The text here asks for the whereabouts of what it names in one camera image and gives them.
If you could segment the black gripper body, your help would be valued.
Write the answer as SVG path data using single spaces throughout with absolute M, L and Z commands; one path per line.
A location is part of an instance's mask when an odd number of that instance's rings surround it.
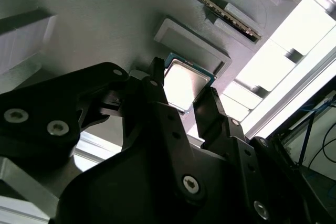
M 253 222 L 253 171 L 254 150 L 241 140 L 219 154 L 188 140 L 138 143 L 75 178 L 55 223 Z

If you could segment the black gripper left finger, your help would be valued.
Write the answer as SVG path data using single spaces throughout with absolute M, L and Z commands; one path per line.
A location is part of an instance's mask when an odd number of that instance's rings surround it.
M 105 62 L 1 95 L 1 154 L 36 169 L 63 165 L 80 133 L 115 115 L 123 149 L 153 140 L 188 140 L 155 58 L 143 79 Z

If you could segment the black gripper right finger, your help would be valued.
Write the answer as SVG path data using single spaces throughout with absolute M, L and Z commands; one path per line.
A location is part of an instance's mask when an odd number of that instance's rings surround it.
M 225 160 L 221 196 L 229 223 L 315 222 L 308 197 L 274 143 L 261 137 L 247 140 L 240 123 L 225 113 L 215 88 L 205 88 L 193 107 L 201 148 Z

